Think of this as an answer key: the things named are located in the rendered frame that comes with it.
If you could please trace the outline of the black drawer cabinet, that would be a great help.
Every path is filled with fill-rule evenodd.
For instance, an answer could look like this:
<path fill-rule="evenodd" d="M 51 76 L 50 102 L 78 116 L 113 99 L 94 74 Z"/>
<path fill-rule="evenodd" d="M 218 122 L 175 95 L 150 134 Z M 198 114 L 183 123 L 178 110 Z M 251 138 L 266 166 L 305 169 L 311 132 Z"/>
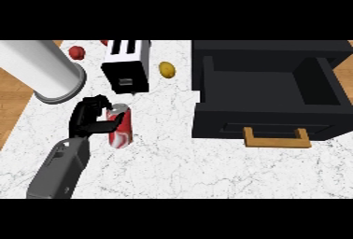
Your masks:
<path fill-rule="evenodd" d="M 204 104 L 350 105 L 334 69 L 344 40 L 195 40 L 192 89 Z"/>

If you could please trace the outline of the red and white can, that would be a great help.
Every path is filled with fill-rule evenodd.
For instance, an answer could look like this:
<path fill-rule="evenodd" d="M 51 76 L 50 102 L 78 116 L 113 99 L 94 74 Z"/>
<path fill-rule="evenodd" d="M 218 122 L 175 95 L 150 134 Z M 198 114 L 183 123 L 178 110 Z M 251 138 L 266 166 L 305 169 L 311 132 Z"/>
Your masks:
<path fill-rule="evenodd" d="M 113 148 L 124 148 L 133 143 L 131 109 L 125 104 L 113 104 L 112 108 L 106 111 L 106 120 L 115 120 L 119 114 L 124 117 L 115 131 L 109 133 L 109 144 Z"/>

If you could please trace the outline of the white cylinder with grey rim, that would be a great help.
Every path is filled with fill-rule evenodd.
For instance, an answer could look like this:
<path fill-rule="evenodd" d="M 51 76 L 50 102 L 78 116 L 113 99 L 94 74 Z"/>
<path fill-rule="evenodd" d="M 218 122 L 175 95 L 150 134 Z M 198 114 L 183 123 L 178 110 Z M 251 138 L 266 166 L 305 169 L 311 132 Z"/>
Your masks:
<path fill-rule="evenodd" d="M 51 40 L 0 40 L 0 67 L 48 105 L 69 101 L 85 84 L 81 65 L 69 60 Z"/>

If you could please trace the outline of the black open drawer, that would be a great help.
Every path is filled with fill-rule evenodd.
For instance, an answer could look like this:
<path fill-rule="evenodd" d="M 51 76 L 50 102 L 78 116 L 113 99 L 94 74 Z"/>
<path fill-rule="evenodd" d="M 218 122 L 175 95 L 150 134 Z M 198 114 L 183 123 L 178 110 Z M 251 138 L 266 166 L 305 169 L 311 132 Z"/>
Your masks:
<path fill-rule="evenodd" d="M 263 138 L 291 138 L 302 128 L 313 141 L 353 132 L 353 105 L 323 58 L 286 72 L 240 72 L 218 71 L 206 56 L 202 76 L 193 138 L 240 139 L 246 127 Z"/>

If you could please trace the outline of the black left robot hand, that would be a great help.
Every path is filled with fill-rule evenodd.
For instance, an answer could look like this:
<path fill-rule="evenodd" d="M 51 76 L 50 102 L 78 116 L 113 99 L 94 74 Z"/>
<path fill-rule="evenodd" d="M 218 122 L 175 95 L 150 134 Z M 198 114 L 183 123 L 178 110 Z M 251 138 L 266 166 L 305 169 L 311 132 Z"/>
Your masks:
<path fill-rule="evenodd" d="M 113 109 L 108 97 L 84 97 L 77 103 L 69 120 L 69 138 L 90 137 L 93 134 L 112 133 L 121 124 L 124 114 L 119 113 L 113 120 L 97 121 L 102 109 Z"/>

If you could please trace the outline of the black and white toaster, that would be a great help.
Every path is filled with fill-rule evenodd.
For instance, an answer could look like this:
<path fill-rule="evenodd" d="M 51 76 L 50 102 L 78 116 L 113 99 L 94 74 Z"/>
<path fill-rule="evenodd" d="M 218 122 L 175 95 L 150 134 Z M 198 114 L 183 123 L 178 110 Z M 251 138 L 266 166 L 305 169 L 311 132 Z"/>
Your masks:
<path fill-rule="evenodd" d="M 116 94 L 149 91 L 149 40 L 109 40 L 100 69 Z"/>

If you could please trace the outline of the red round fruit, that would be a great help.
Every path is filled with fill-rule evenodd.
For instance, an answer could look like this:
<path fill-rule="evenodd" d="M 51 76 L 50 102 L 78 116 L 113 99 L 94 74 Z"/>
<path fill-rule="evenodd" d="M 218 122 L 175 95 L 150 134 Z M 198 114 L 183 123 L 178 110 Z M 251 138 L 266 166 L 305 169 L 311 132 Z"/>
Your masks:
<path fill-rule="evenodd" d="M 69 55 L 74 60 L 82 60 L 85 56 L 85 50 L 78 46 L 72 46 L 69 48 Z"/>

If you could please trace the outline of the yellow lemon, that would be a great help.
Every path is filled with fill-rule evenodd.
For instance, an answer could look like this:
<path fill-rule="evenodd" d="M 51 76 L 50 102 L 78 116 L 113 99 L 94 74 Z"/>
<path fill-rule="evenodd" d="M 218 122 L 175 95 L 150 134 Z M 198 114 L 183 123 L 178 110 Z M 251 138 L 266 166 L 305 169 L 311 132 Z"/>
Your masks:
<path fill-rule="evenodd" d="M 161 62 L 158 65 L 159 74 L 165 78 L 171 78 L 175 75 L 175 68 L 168 62 Z"/>

